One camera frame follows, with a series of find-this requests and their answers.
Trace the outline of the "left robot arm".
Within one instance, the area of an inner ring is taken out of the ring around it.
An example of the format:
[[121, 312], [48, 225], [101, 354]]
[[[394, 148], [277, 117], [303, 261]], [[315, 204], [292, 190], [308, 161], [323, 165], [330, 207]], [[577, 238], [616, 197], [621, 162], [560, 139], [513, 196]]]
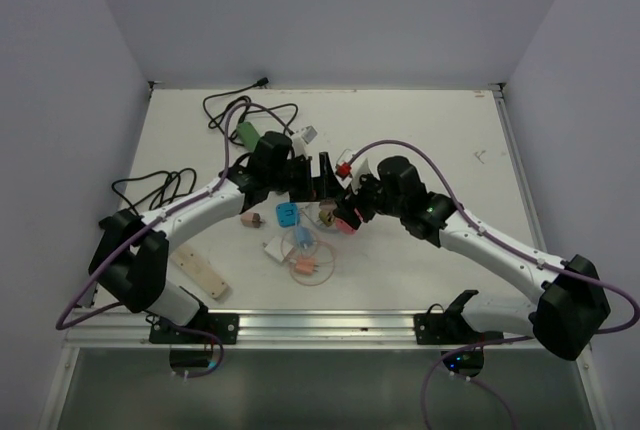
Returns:
[[286, 193], [293, 202], [340, 197], [339, 181], [349, 175], [350, 164], [333, 166], [325, 152], [318, 163], [314, 175], [310, 158], [295, 152], [290, 137], [268, 131], [253, 151], [227, 160], [219, 176], [203, 188], [154, 211], [137, 215], [121, 210], [103, 219], [89, 274], [130, 312], [154, 315], [185, 342], [197, 342], [212, 329], [208, 309], [168, 280], [171, 254], [204, 230], [264, 202], [272, 192]]

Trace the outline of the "green power strip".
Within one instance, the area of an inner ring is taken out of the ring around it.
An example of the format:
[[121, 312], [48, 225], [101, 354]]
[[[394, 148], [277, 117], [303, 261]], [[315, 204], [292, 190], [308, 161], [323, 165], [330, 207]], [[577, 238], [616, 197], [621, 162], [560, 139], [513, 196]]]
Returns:
[[253, 152], [261, 138], [259, 132], [251, 122], [244, 121], [237, 125], [237, 137], [242, 146], [249, 152]]

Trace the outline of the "blue plug adapter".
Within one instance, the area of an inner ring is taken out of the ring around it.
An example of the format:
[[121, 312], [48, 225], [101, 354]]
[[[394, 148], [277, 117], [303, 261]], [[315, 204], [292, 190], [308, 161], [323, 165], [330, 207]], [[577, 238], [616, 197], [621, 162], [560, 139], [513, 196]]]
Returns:
[[281, 228], [295, 227], [299, 224], [298, 205], [294, 202], [283, 202], [275, 207], [276, 220]]

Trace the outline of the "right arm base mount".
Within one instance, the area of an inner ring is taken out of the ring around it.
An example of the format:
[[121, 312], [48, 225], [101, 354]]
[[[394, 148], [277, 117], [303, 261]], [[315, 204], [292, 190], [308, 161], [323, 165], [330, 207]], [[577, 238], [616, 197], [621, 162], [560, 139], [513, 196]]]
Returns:
[[424, 313], [413, 315], [413, 330], [418, 345], [467, 345], [487, 340], [500, 340], [502, 332], [478, 332], [462, 316], [467, 303], [475, 298], [477, 290], [465, 290], [441, 313], [435, 313], [432, 304]]

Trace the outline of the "light blue usb charger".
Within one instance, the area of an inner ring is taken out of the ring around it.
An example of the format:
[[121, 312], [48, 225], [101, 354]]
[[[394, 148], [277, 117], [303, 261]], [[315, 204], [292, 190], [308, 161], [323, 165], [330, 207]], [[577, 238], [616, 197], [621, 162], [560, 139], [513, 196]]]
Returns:
[[296, 226], [294, 228], [294, 238], [299, 249], [309, 250], [315, 242], [311, 230], [304, 226]]

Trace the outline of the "white usb charger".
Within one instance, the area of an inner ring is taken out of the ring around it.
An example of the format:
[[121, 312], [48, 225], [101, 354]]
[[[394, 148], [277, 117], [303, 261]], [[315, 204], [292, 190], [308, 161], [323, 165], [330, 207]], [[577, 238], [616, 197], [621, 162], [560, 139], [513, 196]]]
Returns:
[[281, 244], [282, 238], [279, 236], [273, 237], [262, 244], [265, 254], [278, 265], [281, 265], [286, 260]]

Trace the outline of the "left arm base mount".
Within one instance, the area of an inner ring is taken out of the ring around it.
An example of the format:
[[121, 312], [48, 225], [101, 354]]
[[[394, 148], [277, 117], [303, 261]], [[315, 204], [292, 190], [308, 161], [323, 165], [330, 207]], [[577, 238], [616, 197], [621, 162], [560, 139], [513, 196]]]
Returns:
[[195, 316], [184, 325], [178, 325], [164, 317], [149, 314], [151, 324], [149, 342], [157, 345], [196, 345], [214, 342], [223, 345], [237, 343], [240, 315], [235, 312], [213, 312], [200, 304]]

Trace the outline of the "pink usb charger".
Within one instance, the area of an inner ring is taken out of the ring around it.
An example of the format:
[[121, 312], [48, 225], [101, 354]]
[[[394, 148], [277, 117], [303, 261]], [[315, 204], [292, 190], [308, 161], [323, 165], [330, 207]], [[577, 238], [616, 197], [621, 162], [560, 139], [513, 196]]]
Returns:
[[240, 221], [247, 228], [259, 229], [265, 224], [265, 220], [257, 212], [245, 212], [240, 216]]

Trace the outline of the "cream power strip red sockets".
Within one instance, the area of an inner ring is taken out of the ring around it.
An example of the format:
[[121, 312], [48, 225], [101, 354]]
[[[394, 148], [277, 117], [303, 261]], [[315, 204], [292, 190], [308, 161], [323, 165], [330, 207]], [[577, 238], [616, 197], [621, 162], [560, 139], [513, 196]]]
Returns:
[[214, 270], [207, 259], [188, 244], [183, 244], [174, 250], [170, 259], [214, 300], [220, 300], [228, 293], [230, 287], [227, 282]]

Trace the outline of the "salmon usb charger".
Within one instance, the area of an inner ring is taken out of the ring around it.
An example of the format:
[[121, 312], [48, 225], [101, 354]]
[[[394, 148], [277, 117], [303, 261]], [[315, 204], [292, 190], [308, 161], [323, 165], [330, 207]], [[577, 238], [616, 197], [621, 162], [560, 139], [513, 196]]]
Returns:
[[298, 258], [293, 262], [292, 272], [303, 276], [313, 276], [317, 271], [316, 260], [312, 257]]

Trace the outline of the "yellow usb charger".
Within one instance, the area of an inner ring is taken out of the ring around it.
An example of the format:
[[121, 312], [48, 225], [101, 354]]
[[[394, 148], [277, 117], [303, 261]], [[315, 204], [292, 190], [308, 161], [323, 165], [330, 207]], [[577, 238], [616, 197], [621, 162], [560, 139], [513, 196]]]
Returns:
[[332, 202], [324, 202], [319, 205], [318, 218], [324, 226], [331, 227], [334, 225], [335, 210], [336, 210], [336, 205]]

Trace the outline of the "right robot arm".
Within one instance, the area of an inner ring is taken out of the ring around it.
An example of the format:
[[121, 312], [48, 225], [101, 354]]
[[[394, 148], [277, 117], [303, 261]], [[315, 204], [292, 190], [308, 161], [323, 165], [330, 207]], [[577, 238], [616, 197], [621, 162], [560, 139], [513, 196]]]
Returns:
[[428, 190], [406, 157], [386, 158], [375, 171], [367, 164], [352, 168], [343, 163], [337, 174], [351, 180], [337, 210], [347, 226], [356, 229], [375, 215], [395, 217], [414, 238], [475, 262], [521, 293], [503, 302], [476, 290], [459, 296], [445, 319], [454, 341], [511, 333], [533, 337], [555, 356], [572, 361], [610, 315], [590, 260], [581, 255], [564, 260], [495, 230], [452, 197]]

